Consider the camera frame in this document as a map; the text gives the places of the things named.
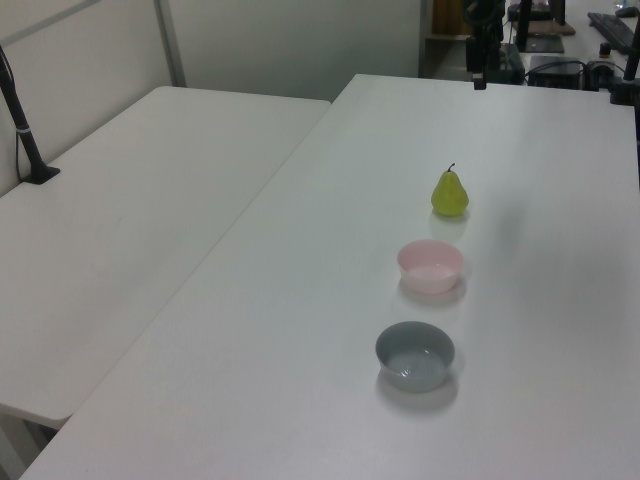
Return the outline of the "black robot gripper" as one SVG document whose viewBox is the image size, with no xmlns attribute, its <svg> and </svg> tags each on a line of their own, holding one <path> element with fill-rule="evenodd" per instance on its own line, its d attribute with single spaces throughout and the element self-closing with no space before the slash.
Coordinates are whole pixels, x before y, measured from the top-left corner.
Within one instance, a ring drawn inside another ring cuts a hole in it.
<svg viewBox="0 0 640 480">
<path fill-rule="evenodd" d="M 465 41 L 466 70 L 472 73 L 475 90 L 487 88 L 486 71 L 497 69 L 503 36 L 505 2 L 469 0 L 464 2 L 464 22 L 472 33 Z"/>
</svg>

